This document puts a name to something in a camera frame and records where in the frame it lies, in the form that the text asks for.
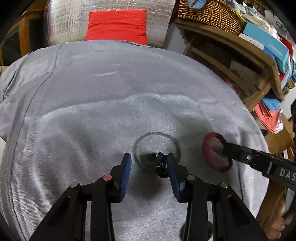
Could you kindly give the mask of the right hand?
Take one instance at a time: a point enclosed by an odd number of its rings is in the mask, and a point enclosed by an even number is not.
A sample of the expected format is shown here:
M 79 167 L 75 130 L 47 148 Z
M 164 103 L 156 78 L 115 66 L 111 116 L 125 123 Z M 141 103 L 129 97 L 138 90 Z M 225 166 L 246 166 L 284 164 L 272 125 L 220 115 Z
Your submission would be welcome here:
M 263 230 L 269 240 L 278 240 L 281 232 L 293 220 L 293 215 L 289 214 L 286 218 L 280 214 L 273 214 L 269 221 L 264 225 Z

